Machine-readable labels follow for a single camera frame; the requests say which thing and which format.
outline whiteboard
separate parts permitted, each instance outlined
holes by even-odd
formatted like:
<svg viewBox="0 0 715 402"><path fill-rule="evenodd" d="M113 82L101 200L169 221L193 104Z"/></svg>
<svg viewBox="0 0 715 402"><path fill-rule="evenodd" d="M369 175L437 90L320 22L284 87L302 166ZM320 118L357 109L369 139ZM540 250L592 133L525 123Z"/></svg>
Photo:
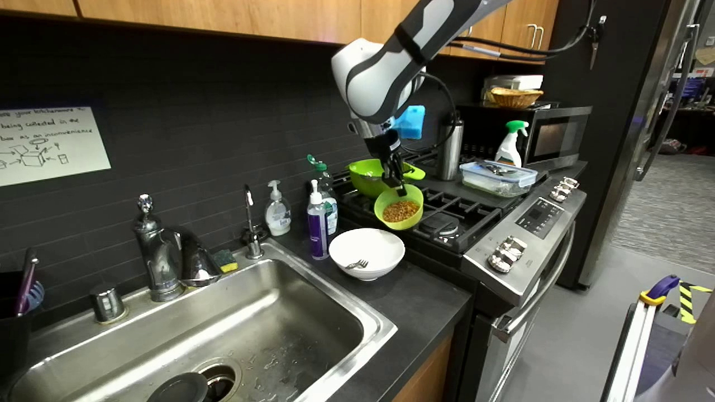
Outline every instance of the whiteboard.
<svg viewBox="0 0 715 402"><path fill-rule="evenodd" d="M91 108L0 109L0 188L110 167Z"/></svg>

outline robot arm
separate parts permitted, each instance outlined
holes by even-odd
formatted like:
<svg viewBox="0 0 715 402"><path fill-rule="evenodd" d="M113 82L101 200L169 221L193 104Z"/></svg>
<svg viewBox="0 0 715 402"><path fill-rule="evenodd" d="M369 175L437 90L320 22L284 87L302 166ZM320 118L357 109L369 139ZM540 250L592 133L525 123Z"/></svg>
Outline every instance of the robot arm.
<svg viewBox="0 0 715 402"><path fill-rule="evenodd" d="M391 130L408 96L419 87L419 71L454 35L508 0L419 0L379 48L355 40L340 50L333 77L342 101L357 118L371 155L379 156L383 181L401 188L399 136Z"/></svg>

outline stainless steel sink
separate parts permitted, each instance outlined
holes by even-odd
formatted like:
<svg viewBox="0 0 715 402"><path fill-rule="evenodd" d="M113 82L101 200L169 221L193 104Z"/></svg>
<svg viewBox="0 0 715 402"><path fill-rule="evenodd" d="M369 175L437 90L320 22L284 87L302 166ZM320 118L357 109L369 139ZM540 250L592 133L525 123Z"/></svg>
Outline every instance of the stainless steel sink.
<svg viewBox="0 0 715 402"><path fill-rule="evenodd" d="M325 399L398 330L274 241L236 260L174 302L138 290L111 325L85 313L37 334L11 399L136 402L181 373L200 373L211 399Z"/></svg>

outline oven handle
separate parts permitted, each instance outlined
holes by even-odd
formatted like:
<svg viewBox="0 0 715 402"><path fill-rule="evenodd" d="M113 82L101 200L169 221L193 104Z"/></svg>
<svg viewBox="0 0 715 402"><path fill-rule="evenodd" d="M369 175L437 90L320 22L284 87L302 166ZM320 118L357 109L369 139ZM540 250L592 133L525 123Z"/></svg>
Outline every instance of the oven handle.
<svg viewBox="0 0 715 402"><path fill-rule="evenodd" d="M551 276L540 284L537 293L520 308L513 308L504 315L500 315L497 320L491 322L491 334L506 341L533 313L533 308L543 302L543 297L548 294L548 290L551 290L551 287L556 284L556 280L561 278L568 258L571 254L571 246L574 246L574 238L577 238L577 221L571 221L568 235L564 235L564 249L558 254L556 269L551 271Z"/></svg>

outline black wall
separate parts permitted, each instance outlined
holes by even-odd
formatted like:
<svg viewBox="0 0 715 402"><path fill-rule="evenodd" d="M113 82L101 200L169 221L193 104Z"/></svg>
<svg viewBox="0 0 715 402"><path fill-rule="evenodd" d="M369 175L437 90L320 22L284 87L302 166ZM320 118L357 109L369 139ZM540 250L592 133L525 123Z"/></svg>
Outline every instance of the black wall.
<svg viewBox="0 0 715 402"><path fill-rule="evenodd" d="M334 48L0 19L0 54L2 109L91 106L111 163L110 173L0 188L0 271L19 269L33 246L49 290L44 315L97 284L144 284L131 235L141 192L159 202L163 224L216 249L243 229L243 183L259 217L267 179L282 181L302 214L307 152L333 173L365 156L333 87ZM504 69L437 61L431 71L466 101L485 73ZM447 101L425 86L415 104L429 108L419 145L431 145Z"/></svg>

